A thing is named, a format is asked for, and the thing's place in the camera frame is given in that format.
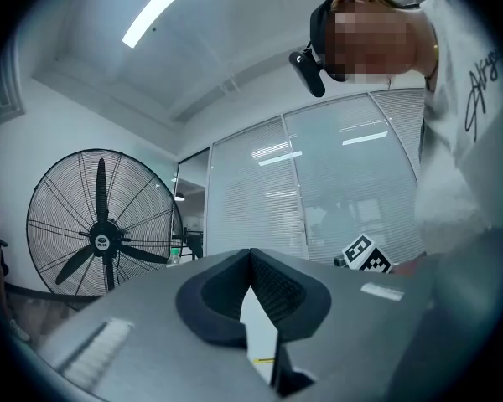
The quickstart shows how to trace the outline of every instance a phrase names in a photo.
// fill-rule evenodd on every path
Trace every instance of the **ceiling molding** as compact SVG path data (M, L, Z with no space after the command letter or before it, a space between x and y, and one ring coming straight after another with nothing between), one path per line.
M301 49L301 47L293 48L287 51L284 51L280 54L275 54L270 58L264 59L263 61L249 66L247 69L244 69L243 71L237 73L233 77L233 82L238 84L239 90L240 88L246 86L246 84L252 82L253 80L259 78L260 76L267 75L268 73L277 70L284 65L288 64L288 55L293 51ZM227 80L224 84L224 90L222 90L220 87L216 86L212 90L208 91L205 95L203 95L201 98L199 98L197 101L192 103L187 109L182 111L174 120L186 123L192 117L194 117L195 114L199 113L203 109L205 109L207 106L210 106L213 104L215 101L219 100L222 98L224 95L232 94L235 93L236 90L233 87L232 83Z
M54 55L55 60L60 60L67 54L67 43L70 39L69 35L71 26L75 21L75 17L82 8L82 5L84 5L85 3L86 0L70 0L68 2L64 20L60 26L60 31L58 32L58 40Z
M34 78L86 109L160 147L168 159L175 161L182 130L170 131L151 117L59 71L48 70L38 73Z
M141 113L169 130L180 131L182 128L181 124L170 121L166 117L167 111L158 101L146 96L127 83L108 84L106 74L91 68L78 59L72 57L63 58L56 61L50 71L61 73L72 80L76 80L84 86L92 88L97 93Z
M0 55L0 124L24 113L19 88L17 39L13 35Z
M305 46L308 41L309 31L305 29L296 33L290 39L270 41L261 47L255 48L247 54L240 55L239 58L235 61L226 62L226 64L231 67L231 72L220 69L212 76L205 77L201 82L194 85L175 105L168 109L168 119L171 121L179 120L179 116L183 112L187 111L190 107L193 107L197 101L202 101L206 95L213 95L213 90L219 88L221 85L225 85L230 77L233 78L238 86L242 86L237 81L240 73L250 69L252 66L260 65L263 61L270 59L272 56L276 56L284 52L286 52L288 55L293 49L300 46ZM275 68L277 67L272 67L271 69L266 68L266 71L264 73L274 70Z

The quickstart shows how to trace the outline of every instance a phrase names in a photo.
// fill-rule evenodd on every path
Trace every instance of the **ceiling light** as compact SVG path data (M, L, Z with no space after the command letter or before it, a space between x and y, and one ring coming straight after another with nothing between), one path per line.
M134 22L123 37L123 43L134 48L149 26L173 1L151 0L137 18L134 19Z
M258 159L259 157L264 157L265 155L268 155L268 153L279 151L281 149L284 149L285 147L288 147L287 142L279 143L279 144L276 144L276 145L270 146L270 147L264 147L263 149L258 149L254 153L252 153L251 155L255 159Z
M343 146L346 146L347 144L367 142L368 140L374 140L375 138L383 138L385 136L387 136L387 131L379 132L378 134L371 134L370 136L351 138L350 140L344 140Z
M271 159L267 159L266 161L260 161L259 165L262 167L263 165L274 164L275 162L280 162L283 159L289 159L290 157L299 157L302 155L301 151L288 153L287 155L282 155L281 157L273 157Z
M348 126L347 128L341 128L339 130L339 132L354 130L355 128L359 128L361 126L381 124L382 122L384 122L384 121L383 120L382 121L371 121L371 122L367 122L365 124L352 125L352 126Z

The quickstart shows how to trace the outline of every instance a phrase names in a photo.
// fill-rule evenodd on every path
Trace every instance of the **fan guard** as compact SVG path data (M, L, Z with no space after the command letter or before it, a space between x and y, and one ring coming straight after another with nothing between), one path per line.
M100 296L164 267L182 248L173 195L144 164L89 149L58 161L39 181L26 222L29 252L53 293Z

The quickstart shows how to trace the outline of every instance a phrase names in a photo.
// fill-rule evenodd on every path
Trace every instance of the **white wall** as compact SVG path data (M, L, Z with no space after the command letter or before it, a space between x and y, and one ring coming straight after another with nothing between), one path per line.
M54 62L51 70L39 72L34 78L148 142L177 153L182 126L163 123L156 117L163 113L153 100L134 94L134 89L123 83L108 85L103 75L95 73L88 64L69 58Z
M187 122L178 153L179 160L209 147L212 142L281 113L336 96L387 89L386 84L341 84L321 73L326 87L321 99L313 97L293 68L285 65L244 85L241 92L233 92L207 106ZM423 77L413 71L397 76L392 84L392 88L423 86Z
M195 216L183 216L183 228L188 228L190 231L202 231L203 213Z
M48 291L28 251L26 215L34 187L62 157L92 147L124 152L145 163L168 185L175 156L98 116L67 97L26 80L26 114L0 125L1 236L14 285Z

